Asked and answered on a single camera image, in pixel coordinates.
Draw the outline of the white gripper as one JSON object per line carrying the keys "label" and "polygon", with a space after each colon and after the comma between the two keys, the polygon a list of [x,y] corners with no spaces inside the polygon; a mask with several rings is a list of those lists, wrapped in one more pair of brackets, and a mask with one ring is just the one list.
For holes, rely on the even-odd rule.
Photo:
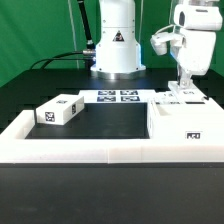
{"label": "white gripper", "polygon": [[179,46],[171,42],[170,52],[181,67],[179,86],[188,89],[192,75],[205,75],[209,69],[223,19],[217,6],[179,3],[173,21],[182,40]]}

